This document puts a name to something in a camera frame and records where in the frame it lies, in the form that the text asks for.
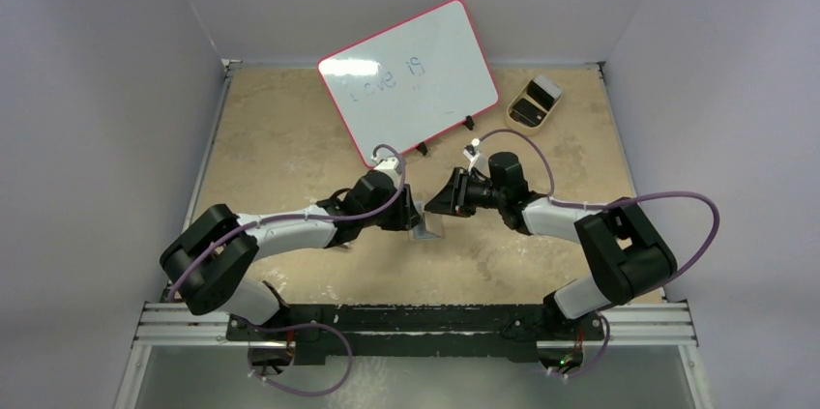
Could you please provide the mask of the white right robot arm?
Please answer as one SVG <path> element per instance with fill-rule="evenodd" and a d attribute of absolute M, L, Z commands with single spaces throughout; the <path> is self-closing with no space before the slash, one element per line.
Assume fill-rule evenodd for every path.
<path fill-rule="evenodd" d="M 450 181 L 425 204 L 429 213 L 460 218 L 474 216 L 479 208 L 497 211 L 503 223 L 520 234 L 581 246 L 589 276 L 543 300 L 542 323 L 557 338 L 576 331 L 582 316 L 626 304 L 678 269 L 671 249 L 638 204 L 621 199 L 613 209 L 562 207 L 530 190 L 512 152 L 491 155 L 487 174 L 455 168 Z"/>

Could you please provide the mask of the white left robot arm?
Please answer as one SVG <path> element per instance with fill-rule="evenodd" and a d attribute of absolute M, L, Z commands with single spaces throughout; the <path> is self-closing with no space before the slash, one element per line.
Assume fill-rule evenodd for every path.
<path fill-rule="evenodd" d="M 161 254 L 171 283 L 166 298 L 184 303 L 194 315 L 221 310 L 247 318 L 263 339 L 275 340 L 287 331 L 288 314 L 274 287 L 247 279 L 254 261 L 338 248 L 370 227 L 410 232 L 422 222 L 409 185 L 377 170 L 299 211 L 248 215 L 215 204 Z"/>

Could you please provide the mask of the stack of grey cards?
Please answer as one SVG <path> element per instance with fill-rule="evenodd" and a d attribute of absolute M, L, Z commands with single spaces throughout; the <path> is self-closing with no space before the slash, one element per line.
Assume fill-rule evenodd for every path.
<path fill-rule="evenodd" d="M 532 80 L 534 91 L 530 96 L 537 102 L 554 103 L 561 99 L 563 89 L 544 75 L 539 75 Z"/>

